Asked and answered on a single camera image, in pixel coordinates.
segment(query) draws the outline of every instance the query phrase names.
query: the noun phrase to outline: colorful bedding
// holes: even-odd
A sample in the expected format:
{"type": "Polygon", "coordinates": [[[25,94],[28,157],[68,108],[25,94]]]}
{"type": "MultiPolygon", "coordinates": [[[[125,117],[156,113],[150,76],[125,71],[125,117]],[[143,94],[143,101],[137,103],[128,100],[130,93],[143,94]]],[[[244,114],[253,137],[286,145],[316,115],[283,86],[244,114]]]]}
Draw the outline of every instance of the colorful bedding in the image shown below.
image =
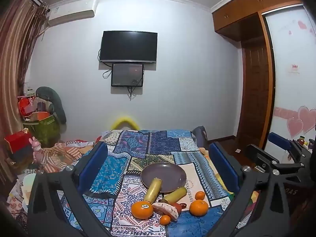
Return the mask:
{"type": "MultiPolygon", "coordinates": [[[[89,193],[84,198],[100,222],[113,236],[204,236],[230,203],[228,192],[214,175],[208,160],[185,130],[134,131],[113,130],[102,137],[108,146],[108,157],[100,169],[89,193]],[[147,189],[141,182],[141,171],[155,162],[179,165],[187,175],[187,195],[177,222],[168,226],[159,224],[160,215],[154,213],[148,220],[135,219],[131,214],[134,202],[143,199],[147,189]],[[189,205],[197,191],[206,193],[209,210],[204,217],[189,213],[189,205]]],[[[80,229],[65,197],[61,199],[70,224],[80,229]]]]}

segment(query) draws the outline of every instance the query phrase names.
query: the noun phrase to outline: air conditioner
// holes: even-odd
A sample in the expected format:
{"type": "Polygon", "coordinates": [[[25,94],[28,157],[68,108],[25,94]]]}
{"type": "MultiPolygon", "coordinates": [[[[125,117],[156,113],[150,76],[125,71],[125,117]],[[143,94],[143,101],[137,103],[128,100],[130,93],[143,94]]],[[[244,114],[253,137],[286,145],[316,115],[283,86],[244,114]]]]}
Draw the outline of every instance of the air conditioner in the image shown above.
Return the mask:
{"type": "Polygon", "coordinates": [[[56,26],[73,20],[93,18],[97,8],[97,0],[79,0],[51,9],[49,26],[56,26]]]}

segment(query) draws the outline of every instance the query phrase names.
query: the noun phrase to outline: pink rabbit toy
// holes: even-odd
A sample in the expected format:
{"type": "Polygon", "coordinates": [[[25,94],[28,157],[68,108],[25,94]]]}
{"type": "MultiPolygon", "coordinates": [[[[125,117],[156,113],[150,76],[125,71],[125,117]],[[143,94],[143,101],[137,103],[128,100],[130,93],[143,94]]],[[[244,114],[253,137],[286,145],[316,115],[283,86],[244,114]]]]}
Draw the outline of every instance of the pink rabbit toy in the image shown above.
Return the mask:
{"type": "Polygon", "coordinates": [[[40,164],[43,156],[44,156],[44,150],[42,149],[39,140],[37,140],[35,137],[33,137],[33,140],[31,138],[28,139],[30,144],[32,145],[33,149],[33,159],[35,163],[40,164]]]}

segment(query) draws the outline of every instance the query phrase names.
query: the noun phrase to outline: baseboard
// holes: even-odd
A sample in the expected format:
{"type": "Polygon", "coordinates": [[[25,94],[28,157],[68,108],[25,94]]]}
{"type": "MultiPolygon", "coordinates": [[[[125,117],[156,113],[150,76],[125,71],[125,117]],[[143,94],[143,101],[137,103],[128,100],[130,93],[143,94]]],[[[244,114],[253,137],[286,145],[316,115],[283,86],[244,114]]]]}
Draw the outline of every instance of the baseboard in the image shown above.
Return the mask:
{"type": "Polygon", "coordinates": [[[208,145],[210,145],[212,142],[215,142],[215,141],[234,140],[235,138],[236,138],[236,136],[231,135],[231,136],[226,136],[226,137],[217,138],[217,139],[213,139],[213,140],[208,140],[207,143],[208,143],[208,145]]]}

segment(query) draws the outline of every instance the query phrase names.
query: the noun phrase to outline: purple plate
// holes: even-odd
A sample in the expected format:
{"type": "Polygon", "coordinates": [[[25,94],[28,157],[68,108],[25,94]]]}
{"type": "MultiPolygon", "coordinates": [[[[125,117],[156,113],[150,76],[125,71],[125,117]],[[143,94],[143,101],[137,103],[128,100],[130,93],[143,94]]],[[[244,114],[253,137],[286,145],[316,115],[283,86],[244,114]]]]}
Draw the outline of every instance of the purple plate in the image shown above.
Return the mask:
{"type": "Polygon", "coordinates": [[[140,175],[143,184],[149,188],[157,177],[162,180],[160,192],[172,192],[185,185],[186,173],[178,165],[168,162],[153,163],[145,167],[140,175]]]}

